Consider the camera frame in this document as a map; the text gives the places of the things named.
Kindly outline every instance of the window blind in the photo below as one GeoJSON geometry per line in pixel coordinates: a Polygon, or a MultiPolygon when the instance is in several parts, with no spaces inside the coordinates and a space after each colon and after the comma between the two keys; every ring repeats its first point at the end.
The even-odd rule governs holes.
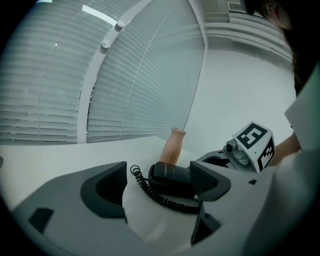
{"type": "Polygon", "coordinates": [[[183,129],[204,55],[187,0],[153,0],[108,50],[89,106],[87,141],[159,136],[183,129]]]}
{"type": "Polygon", "coordinates": [[[0,144],[77,142],[78,104],[92,57],[112,25],[139,0],[53,0],[34,5],[0,59],[0,144]]]}

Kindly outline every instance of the black cable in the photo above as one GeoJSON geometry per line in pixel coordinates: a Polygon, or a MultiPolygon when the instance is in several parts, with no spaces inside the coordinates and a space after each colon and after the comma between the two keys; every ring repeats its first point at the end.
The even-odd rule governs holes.
{"type": "Polygon", "coordinates": [[[138,183],[140,188],[144,191],[144,193],[146,193],[152,200],[156,201],[158,204],[164,207],[167,207],[169,209],[172,209],[174,211],[182,212],[184,214],[198,214],[200,209],[199,207],[193,207],[193,206],[188,206],[181,203],[173,202],[171,200],[164,198],[163,196],[158,194],[156,191],[154,191],[146,183],[148,179],[142,176],[139,166],[137,165],[131,166],[130,172],[133,176],[135,176],[136,182],[138,183]]]}

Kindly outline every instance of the white table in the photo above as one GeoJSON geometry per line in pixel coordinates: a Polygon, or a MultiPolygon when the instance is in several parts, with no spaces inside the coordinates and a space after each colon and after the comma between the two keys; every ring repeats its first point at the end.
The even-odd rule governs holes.
{"type": "MultiPolygon", "coordinates": [[[[0,146],[0,155],[4,159],[0,169],[1,195],[12,211],[55,177],[126,161],[127,186],[122,201],[129,227],[160,254],[180,252],[190,247],[197,216],[157,204],[141,190],[130,173],[130,167],[138,165],[147,178],[150,166],[159,160],[165,143],[158,137],[144,137],[60,146],[0,146]]],[[[199,157],[182,150],[177,165],[187,167],[190,161],[199,157]]],[[[171,199],[185,202],[181,198],[171,199]]]]}

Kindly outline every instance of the air vent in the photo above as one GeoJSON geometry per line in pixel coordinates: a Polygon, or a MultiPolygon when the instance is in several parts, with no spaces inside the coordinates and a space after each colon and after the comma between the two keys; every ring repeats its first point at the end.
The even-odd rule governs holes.
{"type": "MultiPolygon", "coordinates": [[[[228,2],[228,9],[229,9],[229,12],[246,13],[244,9],[242,9],[241,3],[238,3],[238,2],[228,2]]],[[[259,14],[259,12],[256,12],[256,11],[254,12],[253,15],[262,17],[259,14]]]]}

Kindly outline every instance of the wooden vase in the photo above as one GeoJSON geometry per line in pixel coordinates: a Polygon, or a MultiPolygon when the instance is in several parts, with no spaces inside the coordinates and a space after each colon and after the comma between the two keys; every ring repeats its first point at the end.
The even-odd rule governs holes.
{"type": "Polygon", "coordinates": [[[170,165],[176,165],[182,149],[182,141],[186,132],[172,128],[171,135],[164,145],[159,161],[170,165]]]}

